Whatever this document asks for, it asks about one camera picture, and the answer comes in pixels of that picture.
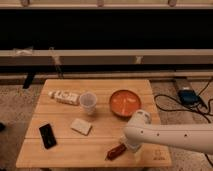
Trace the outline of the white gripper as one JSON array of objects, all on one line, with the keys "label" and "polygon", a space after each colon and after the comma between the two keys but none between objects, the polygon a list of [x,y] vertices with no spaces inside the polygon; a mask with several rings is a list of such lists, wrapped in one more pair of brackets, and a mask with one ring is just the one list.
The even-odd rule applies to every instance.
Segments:
[{"label": "white gripper", "polygon": [[133,142],[132,140],[127,139],[125,135],[120,137],[119,142],[124,144],[125,147],[132,153],[136,153],[142,146],[141,143]]}]

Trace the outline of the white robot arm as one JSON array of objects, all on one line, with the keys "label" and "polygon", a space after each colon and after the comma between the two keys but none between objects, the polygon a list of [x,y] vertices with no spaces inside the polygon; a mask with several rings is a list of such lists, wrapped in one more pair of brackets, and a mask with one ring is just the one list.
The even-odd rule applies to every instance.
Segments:
[{"label": "white robot arm", "polygon": [[137,110],[124,127],[121,142],[136,152],[143,143],[213,155],[213,124],[152,124],[148,112]]}]

